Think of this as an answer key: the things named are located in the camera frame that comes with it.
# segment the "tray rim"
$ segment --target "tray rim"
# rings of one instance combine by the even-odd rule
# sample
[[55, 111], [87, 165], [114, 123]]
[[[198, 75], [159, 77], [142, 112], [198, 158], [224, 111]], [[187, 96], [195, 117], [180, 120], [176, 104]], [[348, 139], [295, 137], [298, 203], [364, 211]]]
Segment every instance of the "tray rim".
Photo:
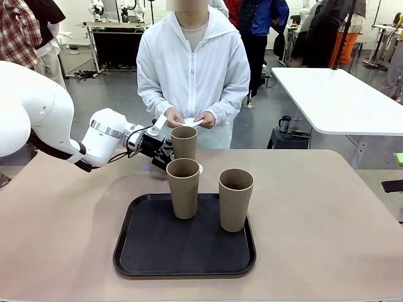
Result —
[[[247, 248], [249, 250], [249, 254], [251, 256], [250, 261], [247, 263], [246, 267], [239, 271], [235, 272], [218, 272], [218, 273], [202, 273], [202, 272], [184, 272], [184, 273], [170, 273], [170, 274], [157, 274], [155, 272], [153, 273], [141, 273], [141, 274], [132, 274], [131, 272], [128, 272], [125, 270], [122, 265], [120, 264], [120, 254], [122, 252], [124, 242], [125, 242], [125, 237], [127, 234], [127, 229], [128, 226], [130, 225], [130, 220], [132, 216], [132, 212], [135, 209], [135, 207], [143, 203], [144, 201], [150, 200], [151, 196], [157, 196], [157, 197], [163, 197], [163, 196], [168, 196], [171, 195], [170, 193], [147, 193], [140, 195], [139, 197], [135, 198], [128, 206], [125, 218], [123, 220], [123, 225], [120, 230], [119, 236], [118, 236], [118, 241], [115, 246], [115, 250], [113, 251], [113, 265], [115, 266], [115, 269], [122, 275], [126, 277], [178, 277], [178, 276], [212, 276], [212, 277], [217, 277], [217, 276], [240, 276], [243, 274], [246, 274], [248, 271], [250, 271], [253, 267], [253, 265], [256, 262], [256, 247], [254, 244], [254, 239], [253, 239], [253, 233], [251, 229], [251, 225], [249, 223], [249, 215], [246, 215], [245, 219], [245, 225], [244, 225], [244, 233], [246, 236], [246, 242], [247, 242]], [[200, 199], [219, 199], [219, 194], [217, 193], [198, 193], [198, 200]]]

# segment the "orange pants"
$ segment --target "orange pants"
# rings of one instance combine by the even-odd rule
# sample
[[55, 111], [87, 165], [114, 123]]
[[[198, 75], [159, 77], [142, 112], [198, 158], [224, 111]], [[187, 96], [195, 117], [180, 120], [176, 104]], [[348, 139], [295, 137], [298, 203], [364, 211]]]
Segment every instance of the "orange pants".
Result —
[[[336, 57], [338, 56], [338, 50], [341, 43], [343, 33], [338, 33], [338, 38], [336, 40], [336, 45], [334, 46], [332, 60], [330, 61], [329, 67], [332, 68]], [[348, 33], [346, 38], [346, 43], [344, 44], [343, 52], [341, 53], [339, 64], [348, 64], [351, 61], [351, 52], [353, 51], [355, 41], [358, 38], [358, 33]]]

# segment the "neck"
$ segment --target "neck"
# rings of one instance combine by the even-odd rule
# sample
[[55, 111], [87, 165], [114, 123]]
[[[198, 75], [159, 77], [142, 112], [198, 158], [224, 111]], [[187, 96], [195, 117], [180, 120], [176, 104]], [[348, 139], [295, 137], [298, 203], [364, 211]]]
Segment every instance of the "neck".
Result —
[[208, 11], [176, 11], [179, 25], [186, 30], [195, 30], [208, 21]]

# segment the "cup rim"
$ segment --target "cup rim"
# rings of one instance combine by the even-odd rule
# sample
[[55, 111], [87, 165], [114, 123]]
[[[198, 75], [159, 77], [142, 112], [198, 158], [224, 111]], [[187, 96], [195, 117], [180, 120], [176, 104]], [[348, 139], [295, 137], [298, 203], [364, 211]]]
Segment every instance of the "cup rim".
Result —
[[[190, 160], [190, 161], [192, 161], [192, 162], [195, 162], [195, 163], [197, 164], [197, 166], [198, 166], [197, 172], [194, 173], [194, 174], [192, 174], [191, 176], [186, 176], [186, 177], [178, 177], [178, 176], [175, 176], [175, 175], [172, 175], [171, 173], [169, 173], [169, 171], [168, 171], [169, 165], [172, 164], [173, 162], [177, 162], [177, 161], [180, 161], [180, 160]], [[187, 158], [174, 159], [172, 162], [170, 162], [170, 163], [166, 166], [166, 173], [167, 173], [168, 175], [170, 175], [171, 177], [174, 177], [174, 178], [178, 178], [178, 179], [189, 179], [189, 178], [194, 177], [194, 176], [197, 175], [197, 174], [200, 174], [200, 164], [199, 164], [197, 161], [195, 161], [194, 159], [187, 159]]]
[[[175, 129], [178, 129], [178, 128], [191, 128], [191, 129], [193, 129], [194, 131], [196, 131], [196, 133], [195, 133], [195, 135], [193, 135], [192, 137], [186, 137], [186, 138], [183, 138], [183, 137], [176, 137], [175, 135], [172, 134], [172, 131], [174, 131]], [[197, 133], [198, 133], [197, 129], [194, 129], [193, 127], [190, 127], [190, 126], [179, 126], [179, 127], [173, 128], [173, 129], [171, 130], [171, 137], [174, 137], [174, 138], [177, 139], [177, 140], [189, 140], [189, 139], [191, 139], [191, 138], [196, 137], [196, 136], [197, 136]]]
[[[252, 177], [252, 184], [251, 184], [249, 187], [246, 187], [245, 189], [240, 189], [240, 190], [235, 190], [235, 189], [231, 189], [230, 187], [227, 187], [225, 184], [223, 184], [223, 183], [221, 182], [221, 175], [222, 175], [224, 172], [227, 172], [227, 171], [229, 171], [229, 170], [238, 170], [238, 171], [243, 171], [243, 172], [248, 173], [248, 174]], [[226, 188], [227, 190], [229, 190], [229, 191], [233, 191], [233, 192], [243, 192], [243, 191], [247, 191], [247, 190], [249, 190], [251, 187], [253, 187], [253, 185], [254, 185], [254, 177], [253, 177], [253, 175], [252, 175], [249, 171], [247, 171], [247, 170], [239, 169], [239, 168], [230, 168], [230, 169], [226, 169], [226, 170], [224, 170], [224, 171], [222, 171], [222, 172], [220, 173], [220, 175], [219, 175], [219, 184], [220, 184], [221, 186], [223, 186], [224, 188]]]

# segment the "person's right hand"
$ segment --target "person's right hand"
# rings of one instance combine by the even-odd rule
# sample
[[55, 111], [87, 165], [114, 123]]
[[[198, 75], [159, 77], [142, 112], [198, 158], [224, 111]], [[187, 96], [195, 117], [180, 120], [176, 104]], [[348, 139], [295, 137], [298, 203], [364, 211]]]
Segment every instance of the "person's right hand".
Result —
[[182, 126], [178, 122], [184, 124], [184, 120], [181, 113], [173, 107], [168, 108], [167, 111], [165, 111], [165, 116], [167, 118], [166, 124], [170, 128], [176, 128]]

